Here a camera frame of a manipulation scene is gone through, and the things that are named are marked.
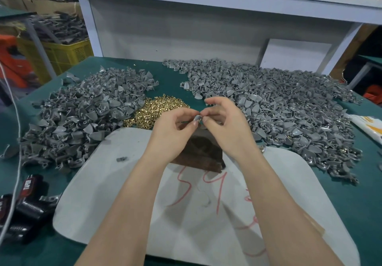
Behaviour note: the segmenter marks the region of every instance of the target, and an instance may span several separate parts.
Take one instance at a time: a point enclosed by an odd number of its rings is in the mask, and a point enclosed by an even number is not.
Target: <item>person's left arm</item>
[[[155,122],[145,152],[75,266],[143,265],[160,179],[198,127],[196,121],[185,127],[181,122],[197,114],[193,109],[178,108],[163,113]]]

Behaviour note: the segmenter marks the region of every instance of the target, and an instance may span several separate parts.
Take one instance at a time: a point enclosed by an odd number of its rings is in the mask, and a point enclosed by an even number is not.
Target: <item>white tray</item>
[[[58,233],[89,242],[150,134],[150,130],[121,128],[101,142],[58,203],[53,219]],[[122,156],[129,160],[116,162]],[[356,245],[307,163],[280,148],[268,147],[264,156],[294,200],[325,229],[325,241],[342,262],[360,265]],[[166,167],[155,199],[147,254],[214,266],[269,265],[244,178],[227,155],[223,160],[227,167],[219,175],[175,164]]]

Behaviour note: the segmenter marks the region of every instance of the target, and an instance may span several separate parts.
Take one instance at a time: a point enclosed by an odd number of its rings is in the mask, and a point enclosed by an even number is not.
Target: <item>yellow crate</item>
[[[90,40],[79,41],[71,45],[41,42],[57,75],[77,65],[89,56],[94,56]],[[49,82],[51,77],[42,61],[33,41],[17,38],[19,51],[31,63],[34,73],[41,85]]]

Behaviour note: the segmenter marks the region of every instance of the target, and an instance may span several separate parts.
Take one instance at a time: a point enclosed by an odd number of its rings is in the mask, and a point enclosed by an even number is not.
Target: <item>green surface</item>
[[[7,8],[6,6],[0,5],[0,22],[12,21],[15,19],[19,19],[21,17],[30,16],[31,14],[36,14],[36,13],[17,10],[17,9],[11,9],[11,8]]]
[[[156,91],[150,91],[147,94],[149,97],[162,94],[172,95],[183,99],[185,103],[194,109],[201,110],[205,107],[202,100],[194,99],[190,92],[179,87],[181,81],[187,80],[187,75],[180,75],[178,72],[164,67],[159,62],[89,57],[69,71],[79,78],[84,78],[90,72],[97,72],[101,65],[116,68],[130,66],[136,69],[149,70],[154,78],[159,80]],[[60,87],[60,79],[64,75],[50,81],[18,102],[24,129],[27,128],[29,120],[39,111],[31,107],[30,101],[47,98],[50,92]],[[348,103],[341,104],[348,108],[350,114],[373,115],[382,119],[382,110],[368,100],[364,100],[361,106]],[[0,128],[2,129],[0,135],[1,152],[7,143],[16,143],[17,122],[13,107],[0,114]],[[355,146],[364,152],[364,157],[353,169],[353,172],[357,174],[360,180],[358,186],[333,182],[327,174],[318,171],[318,169],[313,168],[313,171],[356,243],[361,256],[361,264],[363,266],[380,265],[382,261],[382,252],[379,247],[382,237],[382,225],[380,223],[382,218],[382,209],[380,207],[382,205],[382,172],[377,168],[377,163],[381,161],[381,157],[377,153],[379,147],[376,143],[358,129],[355,129],[355,135]],[[16,168],[17,158],[0,162],[0,194],[12,191]],[[45,180],[50,183],[49,194],[51,195],[61,193],[70,180],[70,177],[62,176],[53,169],[44,171],[39,167],[23,169],[23,178],[30,173],[44,175]],[[46,226],[37,239],[29,245],[5,244],[0,249],[0,265],[71,266],[83,249],[84,245],[65,239],[55,233],[52,227]],[[146,258],[145,266],[164,265],[190,264],[151,256]]]
[[[373,63],[376,63],[378,65],[382,65],[382,58],[377,57],[369,57],[369,56],[361,56],[365,59],[368,59],[369,61],[372,61]]]

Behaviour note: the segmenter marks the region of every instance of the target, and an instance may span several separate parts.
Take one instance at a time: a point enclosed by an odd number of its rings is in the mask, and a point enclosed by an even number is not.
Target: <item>plastic bag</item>
[[[371,116],[349,115],[351,122],[382,145],[382,121]]]

